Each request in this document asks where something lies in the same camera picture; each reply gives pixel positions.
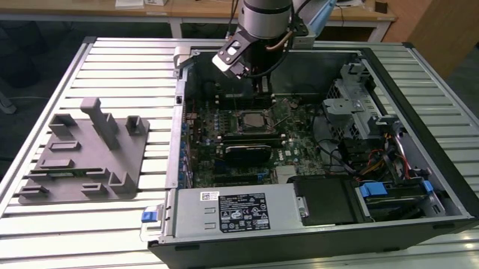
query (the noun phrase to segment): white table leg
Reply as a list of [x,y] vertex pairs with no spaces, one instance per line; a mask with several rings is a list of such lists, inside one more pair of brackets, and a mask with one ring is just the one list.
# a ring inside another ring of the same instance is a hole
[[174,38],[183,38],[182,23],[183,23],[182,18],[178,18],[178,17],[170,18],[171,34],[172,34]]
[[390,21],[382,21],[378,22],[377,28],[374,28],[369,42],[382,42],[386,32],[389,31],[391,22]]

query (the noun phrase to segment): motherboard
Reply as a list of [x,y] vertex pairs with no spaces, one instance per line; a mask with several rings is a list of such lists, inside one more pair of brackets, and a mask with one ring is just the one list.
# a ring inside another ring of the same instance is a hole
[[[238,108],[241,100],[233,102]],[[278,184],[282,173],[325,174],[311,130],[317,108],[290,96],[273,96],[271,103],[267,109],[222,109],[207,102],[187,114],[194,188]]]

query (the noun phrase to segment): wooden desk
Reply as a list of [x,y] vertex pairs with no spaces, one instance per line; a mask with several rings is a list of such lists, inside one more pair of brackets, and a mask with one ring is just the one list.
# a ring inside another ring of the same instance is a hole
[[[397,16],[370,11],[374,0],[366,5],[345,8],[343,17],[335,10],[327,26],[371,27],[370,41],[379,42]],[[231,0],[170,0],[142,10],[116,10],[115,0],[0,0],[0,20],[167,22],[174,38],[182,38],[182,23],[227,24],[230,12]]]
[[[397,16],[391,12],[382,14],[370,10],[374,10],[374,0],[366,0],[366,7],[343,8],[343,16],[341,9],[334,10],[327,26],[374,28],[369,41],[381,42]],[[171,15],[177,18],[177,24],[227,24],[231,16],[231,0],[174,0]]]

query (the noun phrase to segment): table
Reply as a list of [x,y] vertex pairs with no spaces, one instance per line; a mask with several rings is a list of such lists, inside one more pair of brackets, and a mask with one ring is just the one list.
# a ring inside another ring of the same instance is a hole
[[[222,47],[222,40],[99,38],[84,43],[0,182],[0,269],[142,268],[167,269],[140,241],[140,217],[164,201],[171,116],[177,79],[177,47]],[[479,122],[415,49],[401,43],[317,42],[317,47],[369,47],[405,93],[435,139],[477,194]],[[382,90],[377,94],[394,113]],[[102,98],[115,118],[139,115],[151,130],[140,192],[132,200],[23,206],[15,193],[27,184],[48,141],[55,113],[87,117],[83,97]],[[154,223],[151,232],[158,226]],[[275,263],[262,268],[477,268],[478,230],[442,235],[403,251],[366,253]]]
[[[370,11],[373,6],[374,0],[367,0],[367,8],[345,8],[343,17],[335,10],[327,26],[374,28],[369,41],[381,42],[397,16]],[[0,0],[0,20],[167,22],[174,38],[183,37],[183,23],[227,24],[230,12],[231,0],[170,0],[166,6],[146,5],[142,10],[116,10],[115,0]]]

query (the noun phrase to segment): barcode sticker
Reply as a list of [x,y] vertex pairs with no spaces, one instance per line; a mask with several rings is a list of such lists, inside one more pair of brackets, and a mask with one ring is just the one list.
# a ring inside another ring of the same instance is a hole
[[201,192],[201,201],[218,201],[219,192]]

